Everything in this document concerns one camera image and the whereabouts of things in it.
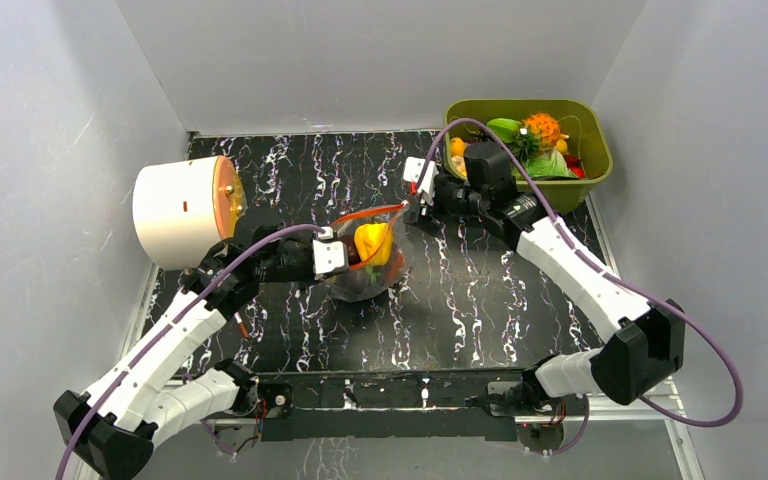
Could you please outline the clear orange zip top bag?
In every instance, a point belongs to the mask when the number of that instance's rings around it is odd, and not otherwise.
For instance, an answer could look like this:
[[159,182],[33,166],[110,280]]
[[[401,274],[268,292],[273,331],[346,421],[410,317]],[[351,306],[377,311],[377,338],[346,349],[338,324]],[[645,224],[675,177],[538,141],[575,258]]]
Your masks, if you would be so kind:
[[348,255],[348,270],[326,281],[331,298],[365,301],[404,279],[414,260],[404,222],[408,210],[409,203],[402,201],[353,212],[330,224]]

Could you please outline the yellow toy bell pepper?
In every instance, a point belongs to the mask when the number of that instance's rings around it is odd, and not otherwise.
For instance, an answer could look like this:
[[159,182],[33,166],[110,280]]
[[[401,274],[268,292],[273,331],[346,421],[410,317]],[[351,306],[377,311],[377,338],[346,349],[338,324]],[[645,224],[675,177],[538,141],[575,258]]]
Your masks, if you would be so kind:
[[393,228],[388,223],[366,223],[353,234],[353,241],[365,266],[383,266],[390,259],[393,245]]

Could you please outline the dark maroon toy fruit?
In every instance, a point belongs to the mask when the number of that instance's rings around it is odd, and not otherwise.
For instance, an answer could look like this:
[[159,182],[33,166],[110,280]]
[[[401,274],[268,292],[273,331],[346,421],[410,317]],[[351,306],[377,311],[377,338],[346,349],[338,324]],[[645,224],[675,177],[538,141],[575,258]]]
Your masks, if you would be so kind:
[[347,254],[347,263],[349,266],[354,266],[362,262],[360,253],[353,241],[344,242],[344,246]]

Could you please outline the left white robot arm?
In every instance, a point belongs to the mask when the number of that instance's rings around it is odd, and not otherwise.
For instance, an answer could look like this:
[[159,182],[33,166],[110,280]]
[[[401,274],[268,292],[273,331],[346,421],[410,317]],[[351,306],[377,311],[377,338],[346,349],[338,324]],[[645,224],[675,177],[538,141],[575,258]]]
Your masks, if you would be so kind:
[[347,268],[330,227],[257,230],[253,242],[213,246],[186,269],[163,317],[100,379],[53,405],[65,449],[56,478],[78,457],[103,479],[132,479],[156,447],[211,414],[246,416],[261,404],[259,377],[228,359],[173,390],[164,387],[208,337],[265,283],[314,284]]

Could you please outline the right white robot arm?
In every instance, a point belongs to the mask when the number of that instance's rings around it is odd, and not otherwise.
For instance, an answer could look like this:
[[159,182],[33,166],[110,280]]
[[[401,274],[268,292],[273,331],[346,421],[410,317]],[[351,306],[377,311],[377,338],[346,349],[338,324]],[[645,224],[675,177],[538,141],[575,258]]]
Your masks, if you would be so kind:
[[563,397],[602,393],[628,405],[683,365],[685,325],[671,306],[658,307],[619,286],[612,271],[545,208],[518,190],[509,157],[496,143],[467,150],[476,181],[439,172],[435,163],[409,157],[402,179],[417,201],[412,223],[427,228],[437,215],[480,219],[484,228],[546,274],[596,329],[602,347],[542,359],[526,369],[513,396],[537,414],[550,413]]

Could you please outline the orange yellow toy pear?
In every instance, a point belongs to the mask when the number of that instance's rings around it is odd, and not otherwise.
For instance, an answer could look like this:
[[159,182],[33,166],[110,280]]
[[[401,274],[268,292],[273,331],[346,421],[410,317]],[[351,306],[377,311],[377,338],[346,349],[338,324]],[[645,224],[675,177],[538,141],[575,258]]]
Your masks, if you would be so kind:
[[468,142],[465,142],[460,137],[453,137],[449,143],[450,156],[452,158],[459,157],[464,158],[466,148],[469,146]]

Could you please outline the light green toy vegetable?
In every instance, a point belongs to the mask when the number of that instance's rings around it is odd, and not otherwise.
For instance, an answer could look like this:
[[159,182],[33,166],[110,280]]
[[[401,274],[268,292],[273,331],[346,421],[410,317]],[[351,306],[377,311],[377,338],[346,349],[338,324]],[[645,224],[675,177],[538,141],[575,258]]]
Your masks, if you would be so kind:
[[512,143],[520,134],[522,123],[515,119],[494,118],[486,122],[486,126],[504,143]]

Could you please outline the green toy cabbage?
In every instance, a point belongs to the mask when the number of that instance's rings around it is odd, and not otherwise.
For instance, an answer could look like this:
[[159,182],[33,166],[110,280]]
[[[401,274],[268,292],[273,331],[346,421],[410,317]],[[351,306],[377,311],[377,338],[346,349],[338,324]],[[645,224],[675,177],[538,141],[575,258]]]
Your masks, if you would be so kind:
[[556,149],[529,159],[525,171],[534,180],[578,179],[569,171],[563,155]]

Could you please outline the small orange tipped pen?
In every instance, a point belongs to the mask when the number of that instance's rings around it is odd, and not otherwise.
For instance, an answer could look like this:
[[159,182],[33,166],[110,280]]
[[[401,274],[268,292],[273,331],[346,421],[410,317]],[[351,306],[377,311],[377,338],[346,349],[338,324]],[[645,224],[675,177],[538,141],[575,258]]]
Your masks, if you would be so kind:
[[250,334],[247,322],[244,319],[244,316],[242,315],[242,313],[240,311],[236,311],[233,315],[233,318],[238,326],[238,329],[242,338],[245,340],[249,340],[251,338],[251,334]]

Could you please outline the toy pineapple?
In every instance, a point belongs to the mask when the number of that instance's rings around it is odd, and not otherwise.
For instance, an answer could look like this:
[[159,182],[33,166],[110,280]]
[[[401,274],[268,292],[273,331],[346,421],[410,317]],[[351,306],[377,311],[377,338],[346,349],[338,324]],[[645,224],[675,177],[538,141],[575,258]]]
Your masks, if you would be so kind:
[[558,146],[561,146],[561,152],[564,153],[568,139],[569,136],[562,131],[557,119],[539,112],[519,124],[509,148],[520,161],[528,161],[550,153]]

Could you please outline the olive green plastic bin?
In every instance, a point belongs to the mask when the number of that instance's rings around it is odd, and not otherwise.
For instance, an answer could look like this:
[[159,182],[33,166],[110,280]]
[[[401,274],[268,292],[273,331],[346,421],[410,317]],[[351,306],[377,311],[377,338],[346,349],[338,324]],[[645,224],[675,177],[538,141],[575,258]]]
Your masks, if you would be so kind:
[[446,125],[472,118],[512,151],[552,207],[578,207],[614,162],[600,122],[586,104],[571,99],[466,99],[444,114]]

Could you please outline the white cylinder orange lid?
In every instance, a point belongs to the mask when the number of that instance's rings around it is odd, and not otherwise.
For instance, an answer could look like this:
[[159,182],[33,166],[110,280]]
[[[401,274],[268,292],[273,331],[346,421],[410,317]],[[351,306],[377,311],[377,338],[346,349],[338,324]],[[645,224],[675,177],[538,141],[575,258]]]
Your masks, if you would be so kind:
[[234,235],[246,210],[241,178],[224,155],[147,166],[133,190],[139,242],[162,270],[197,266],[210,248]]

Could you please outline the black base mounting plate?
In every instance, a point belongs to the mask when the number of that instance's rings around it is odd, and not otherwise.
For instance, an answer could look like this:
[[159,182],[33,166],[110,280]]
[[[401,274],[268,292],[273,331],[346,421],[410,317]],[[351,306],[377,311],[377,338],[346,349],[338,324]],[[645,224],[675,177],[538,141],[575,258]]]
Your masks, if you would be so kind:
[[479,437],[489,441],[563,439],[585,402],[542,401],[521,368],[330,371],[263,374],[269,442],[326,438]]

